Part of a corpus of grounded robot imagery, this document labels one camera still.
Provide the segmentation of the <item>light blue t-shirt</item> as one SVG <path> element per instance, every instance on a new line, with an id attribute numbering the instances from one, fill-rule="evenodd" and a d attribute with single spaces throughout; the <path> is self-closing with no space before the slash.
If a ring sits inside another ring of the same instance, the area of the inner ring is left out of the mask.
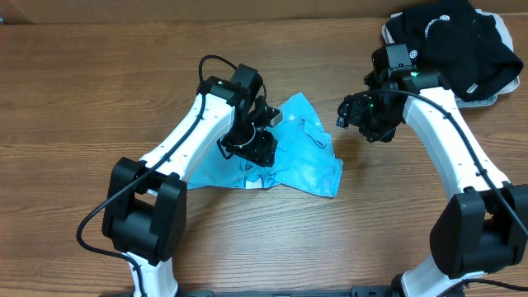
<path id="1" fill-rule="evenodd" d="M 189 182 L 189 189 L 217 186 L 237 189 L 293 187 L 315 196 L 333 198 L 342 177 L 343 161 L 335 156 L 327 133 L 309 100 L 297 93 L 280 106 L 283 120 L 269 131 L 278 141 L 272 167 L 258 167 L 218 148 L 207 154 Z"/>

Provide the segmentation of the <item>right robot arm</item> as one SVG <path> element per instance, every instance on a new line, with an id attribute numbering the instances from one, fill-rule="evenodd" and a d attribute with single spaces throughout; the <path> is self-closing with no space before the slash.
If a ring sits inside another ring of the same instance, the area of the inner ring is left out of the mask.
<path id="1" fill-rule="evenodd" d="M 389 285 L 356 286 L 354 296 L 461 296 L 465 286 L 519 264 L 527 244 L 527 188 L 511 184 L 460 114 L 435 68 L 418 68 L 403 44 L 371 56 L 366 90 L 345 97 L 337 125 L 355 126 L 367 141 L 388 143 L 398 125 L 422 141 L 445 188 L 447 204 L 434 224 L 429 257 Z"/>

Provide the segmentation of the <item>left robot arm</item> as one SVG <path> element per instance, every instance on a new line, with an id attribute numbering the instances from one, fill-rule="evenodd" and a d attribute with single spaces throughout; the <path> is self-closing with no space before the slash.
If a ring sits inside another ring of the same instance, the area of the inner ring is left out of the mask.
<path id="1" fill-rule="evenodd" d="M 243 64 L 229 80 L 209 77 L 159 146 L 113 167 L 101 231 L 129 258 L 131 295 L 177 295 L 172 255 L 186 228 L 187 186 L 211 149 L 259 167 L 274 164 L 277 141 L 269 128 L 281 121 L 281 111 L 267 105 L 263 88 L 258 71 Z"/>

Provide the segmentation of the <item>black folded garment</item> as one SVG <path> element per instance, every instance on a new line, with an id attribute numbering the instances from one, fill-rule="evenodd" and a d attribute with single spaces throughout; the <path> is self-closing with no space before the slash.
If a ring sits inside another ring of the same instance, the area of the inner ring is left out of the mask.
<path id="1" fill-rule="evenodd" d="M 464 102 L 497 95 L 524 67 L 504 44 L 495 17 L 465 0 L 405 8 L 385 28 L 394 43 L 407 46 L 413 64 L 437 68 Z"/>

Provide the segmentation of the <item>grey striped folded garment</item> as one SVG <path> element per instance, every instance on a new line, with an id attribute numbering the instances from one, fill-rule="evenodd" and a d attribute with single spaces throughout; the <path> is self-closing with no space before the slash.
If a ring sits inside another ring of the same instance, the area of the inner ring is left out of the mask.
<path id="1" fill-rule="evenodd" d="M 497 95 L 489 97 L 480 101 L 463 101 L 462 99 L 456 97 L 455 102 L 459 109 L 461 108 L 480 108 L 493 105 L 497 101 Z"/>

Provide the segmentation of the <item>beige folded garment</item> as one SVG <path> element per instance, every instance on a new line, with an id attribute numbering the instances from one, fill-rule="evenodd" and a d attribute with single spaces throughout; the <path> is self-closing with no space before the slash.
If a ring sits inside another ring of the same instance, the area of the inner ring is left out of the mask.
<path id="1" fill-rule="evenodd" d="M 504 20 L 496 13 L 483 12 L 481 9 L 476 9 L 476 12 L 482 16 L 493 17 L 495 21 L 495 30 L 501 36 L 502 43 L 506 47 L 508 47 L 511 51 L 514 51 L 512 37 L 510 35 L 509 30 L 507 29 L 506 24 L 504 23 Z M 394 38 L 391 36 L 390 31 L 386 25 L 382 27 L 381 35 L 383 37 L 385 44 L 392 44 L 395 42 Z M 520 77 L 517 76 L 515 79 L 509 82 L 505 87 L 503 87 L 500 91 L 498 91 L 495 95 L 499 96 L 503 94 L 508 94 L 510 92 L 514 92 L 520 86 L 520 84 L 521 84 Z"/>

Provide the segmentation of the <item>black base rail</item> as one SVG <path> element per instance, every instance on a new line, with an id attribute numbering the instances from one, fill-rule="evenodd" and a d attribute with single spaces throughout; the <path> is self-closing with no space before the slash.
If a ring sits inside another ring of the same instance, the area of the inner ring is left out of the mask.
<path id="1" fill-rule="evenodd" d="M 354 286 L 348 290 L 282 290 L 214 292 L 212 290 L 179 290 L 176 297 L 390 297 L 399 296 L 389 286 Z"/>

